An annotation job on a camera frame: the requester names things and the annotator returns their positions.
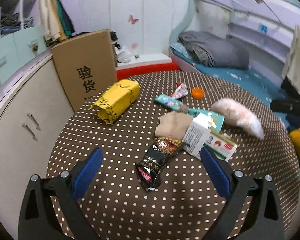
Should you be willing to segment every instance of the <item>round table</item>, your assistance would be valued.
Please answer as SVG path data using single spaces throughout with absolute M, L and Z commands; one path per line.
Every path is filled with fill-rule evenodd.
M 232 98 L 252 110 L 261 120 L 265 139 L 259 140 L 241 129 L 223 126 L 223 131 L 238 144 L 229 164 L 255 178 L 270 174 L 276 184 L 284 215 L 285 229 L 290 225 L 298 202 L 298 161 L 290 138 L 269 108 L 240 87 L 211 76 L 182 72 L 156 72 L 133 76 L 141 94 L 113 125 L 107 125 L 89 107 L 93 97 L 68 121 L 62 130 L 48 164 L 47 177 L 71 170 L 99 147 L 104 160 L 85 198 L 77 203 L 88 222 L 102 239 L 201 239 L 220 214 L 225 199 L 218 196 L 201 162 L 181 152 L 162 170 L 162 184 L 154 192 L 145 191 L 138 182 L 134 163 L 140 161 L 154 142 L 158 118 L 167 110 L 154 99 L 169 95 L 176 82 L 189 91 L 205 90 L 203 100 L 190 95 L 183 103 L 209 109 L 221 98 Z M 247 214 L 250 198 L 231 234 L 237 234 Z M 54 208 L 64 232 L 72 236 L 58 201 Z

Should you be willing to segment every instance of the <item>light blue pillow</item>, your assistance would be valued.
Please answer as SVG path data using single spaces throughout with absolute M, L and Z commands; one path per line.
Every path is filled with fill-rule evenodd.
M 181 53 L 186 58 L 195 60 L 194 54 L 192 52 L 190 52 L 189 50 L 187 50 L 186 47 L 182 43 L 177 42 L 175 44 L 172 44 L 170 47 L 173 48 L 174 50 L 176 50 L 177 52 Z

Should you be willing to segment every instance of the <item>orange round object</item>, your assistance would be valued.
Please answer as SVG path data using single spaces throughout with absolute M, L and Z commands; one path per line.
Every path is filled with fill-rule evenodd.
M 194 99 L 202 99 L 204 97 L 204 91 L 201 88 L 194 88 L 191 93 Z

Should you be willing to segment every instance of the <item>red panel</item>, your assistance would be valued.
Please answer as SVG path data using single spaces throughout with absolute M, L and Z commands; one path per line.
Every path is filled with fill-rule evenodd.
M 118 80 L 158 71 L 180 70 L 175 62 L 117 70 Z

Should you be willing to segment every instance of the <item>blue gripper pad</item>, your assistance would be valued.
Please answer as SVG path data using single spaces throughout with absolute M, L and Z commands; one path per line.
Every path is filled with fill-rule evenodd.
M 78 176 L 72 183 L 72 199 L 76 202 L 79 198 L 83 198 L 88 191 L 91 182 L 100 169 L 103 161 L 102 151 L 97 148 L 91 153 L 86 165 L 81 169 Z
M 204 165 L 219 196 L 229 201 L 232 196 L 230 180 L 213 155 L 214 153 L 210 152 L 207 147 L 202 147 L 200 152 L 201 163 Z

